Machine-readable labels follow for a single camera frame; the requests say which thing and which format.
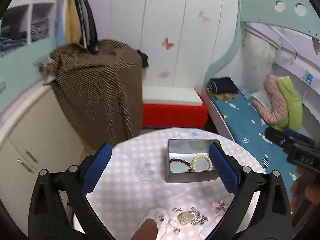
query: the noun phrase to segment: pink checkered tablecloth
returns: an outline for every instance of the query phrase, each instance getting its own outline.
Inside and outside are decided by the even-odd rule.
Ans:
[[[131,239],[146,218],[162,214],[164,222],[158,226],[157,240],[203,240],[221,219],[211,202],[223,200],[228,206],[233,200],[234,195],[226,191],[220,178],[205,182],[166,183],[164,155],[171,138],[217,139],[224,152],[235,157],[242,166],[265,173],[258,161],[241,146],[199,129],[159,130],[120,143],[113,148],[111,160],[94,191],[87,195],[92,208],[115,239]],[[259,192],[256,192],[239,231],[248,226],[258,197]],[[185,212],[191,207],[208,217],[208,221],[196,226],[179,224],[180,232],[174,234],[173,227],[167,222],[171,219],[178,221],[179,214],[172,208],[183,208]],[[76,217],[74,227],[82,231]]]

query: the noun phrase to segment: circular hole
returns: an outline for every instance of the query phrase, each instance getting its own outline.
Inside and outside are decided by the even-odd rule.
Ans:
[[[301,3],[296,4],[295,11],[301,17],[304,17],[307,14],[307,9]]]
[[[284,8],[285,8],[285,6],[284,6],[283,2],[281,2],[281,1],[276,2],[275,9],[277,12],[283,12]]]

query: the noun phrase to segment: cabinet handle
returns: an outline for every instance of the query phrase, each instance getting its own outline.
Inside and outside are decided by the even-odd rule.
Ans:
[[[33,171],[29,169],[29,167],[22,160],[18,160],[18,163],[20,163],[23,167],[25,167],[30,173],[33,173]]]
[[[37,159],[35,157],[33,157],[32,154],[28,150],[24,149],[24,151],[31,158],[31,160],[33,160],[34,163],[38,163]]]

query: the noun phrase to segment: white cabinet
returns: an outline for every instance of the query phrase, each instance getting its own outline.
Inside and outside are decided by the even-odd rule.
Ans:
[[[83,151],[51,89],[25,114],[9,139],[38,172],[65,171],[79,164]]]
[[[30,94],[0,129],[0,199],[24,234],[39,171],[66,171],[79,164],[82,153],[50,86]],[[68,197],[60,194],[66,207]]]
[[[9,140],[0,150],[0,160],[1,201],[17,226],[28,235],[29,206],[38,172]]]

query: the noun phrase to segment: pink pillow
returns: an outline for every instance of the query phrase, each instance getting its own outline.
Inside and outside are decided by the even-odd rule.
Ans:
[[[269,112],[257,99],[252,99],[253,105],[268,124],[277,124],[283,119],[288,118],[287,103],[278,87],[277,80],[277,77],[269,74],[264,82],[264,87],[272,98],[272,112]]]

